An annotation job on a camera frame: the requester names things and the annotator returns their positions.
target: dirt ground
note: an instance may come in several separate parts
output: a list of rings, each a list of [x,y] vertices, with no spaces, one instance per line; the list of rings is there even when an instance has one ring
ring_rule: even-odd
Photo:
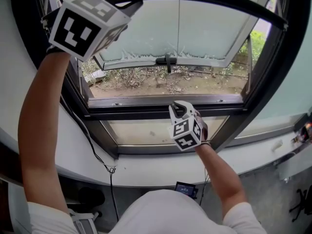
[[[236,76],[246,76],[244,70],[233,70]],[[167,79],[147,77],[139,87],[125,88],[116,84],[114,79],[98,82],[90,89],[95,98],[111,98],[124,96],[151,96],[170,94],[239,94],[247,79],[236,76],[226,76],[220,80],[218,75],[188,72],[188,75],[172,73]]]

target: power cord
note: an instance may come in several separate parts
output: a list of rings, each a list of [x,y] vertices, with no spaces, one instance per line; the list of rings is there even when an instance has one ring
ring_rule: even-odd
[[[112,183],[112,177],[113,174],[116,171],[116,166],[108,166],[106,165],[103,160],[96,154],[96,151],[94,149],[93,143],[91,141],[91,136],[90,133],[87,129],[87,127],[85,126],[85,124],[82,122],[82,120],[73,112],[73,110],[67,105],[66,101],[64,100],[63,96],[61,95],[61,100],[64,104],[64,106],[66,107],[66,111],[71,115],[71,117],[75,120],[75,122],[78,124],[78,126],[81,128],[82,132],[84,133],[84,135],[86,136],[87,140],[90,143],[91,149],[93,151],[94,156],[97,158],[97,160],[104,165],[104,167],[106,168],[106,170],[109,172],[110,175],[110,182],[111,182],[111,194],[112,194],[112,200],[113,200],[113,204],[114,204],[114,208],[115,208],[115,213],[116,213],[116,218],[117,218],[117,222],[119,221],[119,215],[118,215],[118,210],[117,210],[117,205],[116,205],[116,201],[115,201],[115,196],[114,196],[114,192],[113,192],[113,183]]]
[[[208,172],[207,172],[207,175],[206,175],[206,168],[204,168],[204,172],[205,172],[205,182],[204,182],[204,187],[203,187],[203,191],[201,193],[201,198],[200,198],[200,202],[199,202],[199,205],[201,205],[201,202],[203,200],[203,197],[204,197],[204,194],[205,194],[205,188],[206,188],[206,185],[208,183],[208,180],[209,180],[209,176],[208,176]]]

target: white cube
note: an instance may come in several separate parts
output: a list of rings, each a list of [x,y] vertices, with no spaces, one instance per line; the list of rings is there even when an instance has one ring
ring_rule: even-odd
[[[105,0],[65,0],[49,42],[86,61],[107,48],[130,20]]]
[[[194,116],[169,127],[170,138],[181,151],[200,145],[201,127]]]

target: white t-shirt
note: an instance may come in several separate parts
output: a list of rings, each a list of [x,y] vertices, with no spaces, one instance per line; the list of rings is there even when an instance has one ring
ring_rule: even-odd
[[[33,234],[77,234],[71,217],[66,213],[31,202],[28,206]],[[161,233],[266,234],[266,231],[248,203],[235,205],[225,215],[223,225],[218,225],[194,200],[170,190],[149,192],[139,198],[110,231],[110,234]]]

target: white shirt sleeve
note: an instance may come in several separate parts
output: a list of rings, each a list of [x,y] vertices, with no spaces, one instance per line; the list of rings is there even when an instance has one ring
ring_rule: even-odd
[[[249,203],[239,203],[226,213],[223,225],[231,227],[237,234],[267,234],[254,215]]]
[[[72,218],[57,209],[28,202],[33,234],[78,234]]]

